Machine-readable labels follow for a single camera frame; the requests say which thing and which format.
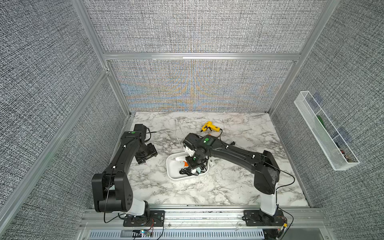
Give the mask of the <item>yellow glue gun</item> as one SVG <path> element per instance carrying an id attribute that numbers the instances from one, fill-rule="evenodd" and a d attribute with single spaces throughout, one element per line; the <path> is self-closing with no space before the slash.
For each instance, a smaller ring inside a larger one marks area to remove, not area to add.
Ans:
<path id="1" fill-rule="evenodd" d="M 206 136 L 204 137 L 204 140 L 207 142 L 209 140 L 209 138 L 212 137 L 211 133 L 213 133 L 213 132 L 218 133 L 217 136 L 213 136 L 213 137 L 220 138 L 222 133 L 223 133 L 223 129 L 215 126 L 211 121 L 208 121 L 203 125 L 200 132 L 201 133 L 207 133 Z"/>

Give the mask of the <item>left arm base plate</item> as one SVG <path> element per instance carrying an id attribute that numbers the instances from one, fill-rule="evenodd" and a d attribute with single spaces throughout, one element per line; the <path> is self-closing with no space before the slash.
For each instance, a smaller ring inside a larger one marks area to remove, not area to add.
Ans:
<path id="1" fill-rule="evenodd" d="M 148 217 L 146 216 L 125 216 L 124 227 L 163 227 L 165 219 L 165 211 L 152 211 Z"/>

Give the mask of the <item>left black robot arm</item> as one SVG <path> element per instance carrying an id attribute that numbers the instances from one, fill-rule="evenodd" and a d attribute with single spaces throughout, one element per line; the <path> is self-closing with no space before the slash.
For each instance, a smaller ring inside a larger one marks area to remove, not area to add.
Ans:
<path id="1" fill-rule="evenodd" d="M 155 146 L 146 139 L 151 133 L 143 124 L 136 124 L 133 131 L 124 132 L 111 163 L 102 173 L 93 176 L 91 183 L 96 212 L 149 216 L 149 204 L 134 197 L 128 171 L 133 160 L 140 165 L 158 155 Z"/>

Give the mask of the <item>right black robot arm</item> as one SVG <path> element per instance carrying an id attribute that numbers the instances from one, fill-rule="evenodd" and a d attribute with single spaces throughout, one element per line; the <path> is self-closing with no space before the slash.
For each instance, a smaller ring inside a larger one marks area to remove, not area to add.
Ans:
<path id="1" fill-rule="evenodd" d="M 189 133 L 183 140 L 183 147 L 189 154 L 186 157 L 191 169 L 205 164 L 209 158 L 219 158 L 238 165 L 254 174 L 254 187 L 261 194 L 260 211 L 275 216 L 277 204 L 277 184 L 280 180 L 280 168 L 272 153 L 247 151 L 223 142 L 212 135 L 204 137 Z"/>

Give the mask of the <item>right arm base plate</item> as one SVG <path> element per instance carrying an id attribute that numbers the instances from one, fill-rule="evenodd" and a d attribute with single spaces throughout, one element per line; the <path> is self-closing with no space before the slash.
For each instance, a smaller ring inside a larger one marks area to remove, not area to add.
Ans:
<path id="1" fill-rule="evenodd" d="M 245 210 L 242 220 L 246 222 L 248 227 L 282 227 L 287 223 L 287 218 L 281 210 L 277 210 L 273 216 L 261 210 Z"/>

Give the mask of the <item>white orange glue gun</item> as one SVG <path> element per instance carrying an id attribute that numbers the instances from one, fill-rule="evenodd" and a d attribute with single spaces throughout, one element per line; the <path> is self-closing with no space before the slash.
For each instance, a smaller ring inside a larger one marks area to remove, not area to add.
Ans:
<path id="1" fill-rule="evenodd" d="M 181 157 L 176 157 L 173 160 L 171 160 L 170 166 L 173 168 L 183 169 L 183 168 L 188 168 L 189 164 L 186 161 L 186 157 L 181 156 Z"/>

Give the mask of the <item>white plastic storage box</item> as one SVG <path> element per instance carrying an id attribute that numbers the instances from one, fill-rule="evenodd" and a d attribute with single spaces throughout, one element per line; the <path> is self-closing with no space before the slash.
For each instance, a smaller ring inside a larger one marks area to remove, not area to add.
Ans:
<path id="1" fill-rule="evenodd" d="M 197 178 L 197 177 L 202 177 L 204 176 L 209 170 L 210 170 L 210 166 L 209 164 L 207 163 L 207 165 L 205 166 L 204 169 L 201 169 L 202 172 L 199 174 L 199 175 L 187 175 L 187 174 L 181 174 L 180 173 L 180 170 L 182 169 L 179 169 L 179 168 L 173 168 L 170 166 L 170 161 L 173 160 L 174 158 L 176 157 L 181 157 L 181 156 L 185 156 L 187 157 L 188 154 L 186 152 L 181 152 L 181 153 L 176 153 L 176 154 L 172 154 L 170 155 L 167 159 L 166 159 L 166 167 L 167 167 L 167 174 L 168 174 L 168 177 L 171 179 L 171 180 L 174 180 L 174 181 L 181 181 L 181 180 L 187 180 L 187 179 L 194 179 L 194 178 Z"/>

